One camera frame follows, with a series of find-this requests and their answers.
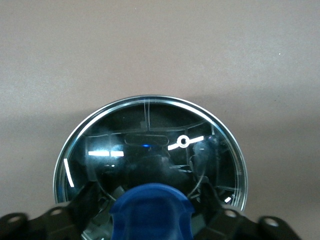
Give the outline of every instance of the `transparent lid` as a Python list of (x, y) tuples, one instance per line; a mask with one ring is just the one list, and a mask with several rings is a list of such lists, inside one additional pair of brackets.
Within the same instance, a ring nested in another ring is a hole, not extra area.
[(54, 172), (56, 203), (70, 201), (88, 181), (99, 183), (100, 212), (82, 234), (87, 240), (111, 238), (111, 206), (142, 184), (172, 186), (195, 205), (205, 181), (221, 203), (240, 210), (248, 190), (244, 158), (229, 130), (191, 102), (156, 95), (108, 104), (69, 136)]

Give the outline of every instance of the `beige surface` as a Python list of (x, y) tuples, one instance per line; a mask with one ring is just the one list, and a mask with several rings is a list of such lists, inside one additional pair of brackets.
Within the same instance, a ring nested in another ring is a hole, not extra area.
[(0, 1), (0, 215), (54, 204), (71, 131), (112, 101), (192, 101), (233, 132), (252, 220), (320, 239), (320, 2)]

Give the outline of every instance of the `white light strip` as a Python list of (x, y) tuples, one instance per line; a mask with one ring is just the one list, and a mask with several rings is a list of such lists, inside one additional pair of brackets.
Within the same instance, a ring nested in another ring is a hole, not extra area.
[(225, 203), (228, 203), (228, 202), (230, 202), (230, 200), (231, 200), (231, 197), (228, 196), (228, 197), (224, 200), (224, 202), (225, 202)]
[(190, 144), (194, 144), (194, 143), (196, 143), (196, 142), (203, 141), (204, 139), (205, 139), (204, 136), (199, 136), (199, 137), (190, 139), (190, 140), (189, 140), (189, 143), (190, 143)]
[(172, 149), (176, 149), (179, 147), (179, 144), (175, 143), (175, 144), (172, 144), (172, 145), (169, 145), (168, 146), (168, 151), (172, 150)]
[(74, 185), (74, 182), (72, 181), (72, 178), (71, 178), (69, 165), (68, 165), (68, 159), (65, 158), (65, 159), (63, 159), (63, 161), (64, 161), (64, 167), (65, 167), (66, 176), (68, 177), (68, 181), (69, 181), (70, 187), (74, 188), (75, 185)]
[(123, 151), (111, 151), (111, 157), (123, 157), (124, 155)]
[(110, 156), (109, 151), (88, 151), (89, 156), (105, 156), (108, 157)]

